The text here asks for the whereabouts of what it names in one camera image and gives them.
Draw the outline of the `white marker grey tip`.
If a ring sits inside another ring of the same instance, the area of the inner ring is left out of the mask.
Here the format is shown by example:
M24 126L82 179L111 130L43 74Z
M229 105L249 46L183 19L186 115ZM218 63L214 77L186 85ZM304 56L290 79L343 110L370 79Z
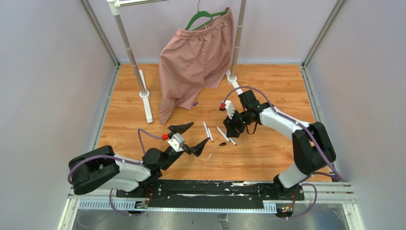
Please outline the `white marker grey tip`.
M219 133L223 136L223 138L226 140L226 142L230 142L230 139L226 136L225 132L219 126L216 126L216 128L219 131Z

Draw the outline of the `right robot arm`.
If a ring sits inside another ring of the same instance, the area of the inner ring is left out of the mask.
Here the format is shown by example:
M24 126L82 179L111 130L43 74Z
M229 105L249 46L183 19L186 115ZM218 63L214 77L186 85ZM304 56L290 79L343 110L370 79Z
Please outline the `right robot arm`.
M287 137L293 145L293 163L273 179L273 193L279 200L286 200L293 193L293 187L319 169L332 167L337 156L325 126L320 122L308 123L287 115L274 106L270 100L260 103L255 89L247 87L238 95L242 112L234 108L225 98L219 109L227 113L223 124L229 138L238 138L248 130L250 124L269 127Z

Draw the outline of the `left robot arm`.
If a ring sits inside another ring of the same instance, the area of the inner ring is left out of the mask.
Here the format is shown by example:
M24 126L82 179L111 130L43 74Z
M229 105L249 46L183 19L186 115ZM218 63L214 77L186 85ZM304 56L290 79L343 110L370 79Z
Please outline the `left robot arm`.
M199 157L209 141L205 138L196 146L190 147L182 136L193 122L168 127L169 132L159 137L168 147L141 147L143 157L140 161L115 154L112 146L105 145L73 158L69 163L67 181L76 195L85 195L96 189L112 189L129 192L135 198L146 194L147 185L162 176L183 153Z

